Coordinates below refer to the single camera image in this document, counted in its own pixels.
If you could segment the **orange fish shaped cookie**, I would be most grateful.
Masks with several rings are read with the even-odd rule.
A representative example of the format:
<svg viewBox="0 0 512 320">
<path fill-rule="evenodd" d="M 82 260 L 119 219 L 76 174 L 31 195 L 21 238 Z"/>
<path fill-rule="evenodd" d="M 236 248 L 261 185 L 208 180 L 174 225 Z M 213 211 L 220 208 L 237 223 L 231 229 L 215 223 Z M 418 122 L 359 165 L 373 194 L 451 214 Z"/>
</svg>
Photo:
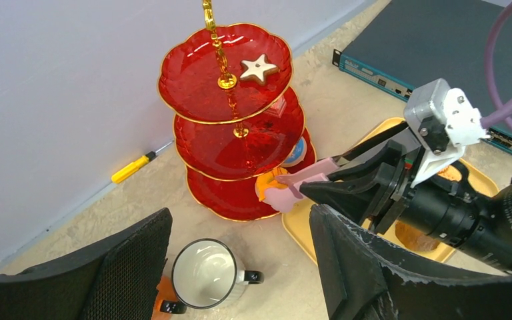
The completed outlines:
<svg viewBox="0 0 512 320">
<path fill-rule="evenodd" d="M 282 184 L 276 180 L 280 175 L 287 175 L 289 172 L 285 168 L 277 167 L 257 177 L 255 182 L 255 193 L 258 196 L 259 202 L 264 202 L 266 195 L 265 191 L 270 188 L 286 189 L 287 185 Z"/>
</svg>

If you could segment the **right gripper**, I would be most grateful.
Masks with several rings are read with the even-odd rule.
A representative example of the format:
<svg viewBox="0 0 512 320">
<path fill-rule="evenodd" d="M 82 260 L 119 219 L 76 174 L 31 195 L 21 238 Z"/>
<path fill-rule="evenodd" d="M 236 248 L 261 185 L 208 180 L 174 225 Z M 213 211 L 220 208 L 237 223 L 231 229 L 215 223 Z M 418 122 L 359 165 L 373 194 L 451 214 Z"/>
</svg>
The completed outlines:
<svg viewBox="0 0 512 320">
<path fill-rule="evenodd" d="M 376 148 L 365 163 L 370 172 L 344 181 L 304 183 L 300 192 L 317 204 L 328 205 L 355 223 L 371 220 L 369 230 L 384 234 L 407 206 L 407 192 L 419 169 L 425 148 L 402 121 L 332 157 L 343 166 Z"/>
</svg>

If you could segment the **white star cookie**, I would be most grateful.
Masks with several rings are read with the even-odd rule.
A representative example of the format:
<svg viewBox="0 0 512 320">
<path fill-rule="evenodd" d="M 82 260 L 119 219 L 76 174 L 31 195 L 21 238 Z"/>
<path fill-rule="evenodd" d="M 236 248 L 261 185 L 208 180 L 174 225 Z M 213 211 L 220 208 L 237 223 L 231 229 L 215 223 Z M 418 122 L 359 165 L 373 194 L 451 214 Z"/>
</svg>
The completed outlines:
<svg viewBox="0 0 512 320">
<path fill-rule="evenodd" d="M 242 60 L 242 74 L 239 80 L 243 82 L 253 81 L 260 86 L 267 83 L 267 77 L 279 72 L 279 67 L 268 61 L 266 54 L 261 54 L 256 60 Z"/>
</svg>

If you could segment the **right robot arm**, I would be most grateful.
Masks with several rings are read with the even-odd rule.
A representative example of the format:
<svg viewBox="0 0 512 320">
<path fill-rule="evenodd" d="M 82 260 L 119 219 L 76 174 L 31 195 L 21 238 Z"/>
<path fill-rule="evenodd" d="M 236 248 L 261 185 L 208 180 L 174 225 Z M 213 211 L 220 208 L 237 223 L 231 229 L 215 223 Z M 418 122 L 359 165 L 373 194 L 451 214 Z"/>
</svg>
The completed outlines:
<svg viewBox="0 0 512 320">
<path fill-rule="evenodd" d="M 346 162 L 300 192 L 368 229 L 384 234 L 400 221 L 498 270 L 512 273 L 512 179 L 489 197 L 469 182 L 468 167 L 454 161 L 457 181 L 434 175 L 418 185 L 423 148 L 406 122 L 382 130 L 339 158 Z"/>
</svg>

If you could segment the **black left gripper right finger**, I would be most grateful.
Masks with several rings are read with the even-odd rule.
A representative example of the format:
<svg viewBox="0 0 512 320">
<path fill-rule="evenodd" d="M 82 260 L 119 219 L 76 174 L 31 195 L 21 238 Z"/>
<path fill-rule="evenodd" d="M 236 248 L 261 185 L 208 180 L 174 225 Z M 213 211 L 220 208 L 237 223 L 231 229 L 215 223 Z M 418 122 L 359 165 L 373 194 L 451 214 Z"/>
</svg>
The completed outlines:
<svg viewBox="0 0 512 320">
<path fill-rule="evenodd" d="M 330 319 L 512 319 L 512 275 L 426 259 L 328 205 L 309 224 Z"/>
</svg>

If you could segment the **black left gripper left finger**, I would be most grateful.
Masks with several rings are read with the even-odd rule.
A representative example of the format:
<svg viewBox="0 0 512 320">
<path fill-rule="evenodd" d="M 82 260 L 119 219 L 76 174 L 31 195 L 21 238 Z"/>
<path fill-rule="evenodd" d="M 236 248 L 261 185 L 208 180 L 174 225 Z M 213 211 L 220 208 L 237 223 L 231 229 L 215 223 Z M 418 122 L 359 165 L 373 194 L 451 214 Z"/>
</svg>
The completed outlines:
<svg viewBox="0 0 512 320">
<path fill-rule="evenodd" d="M 163 208 L 62 257 L 0 274 L 0 319 L 150 319 L 172 222 Z"/>
</svg>

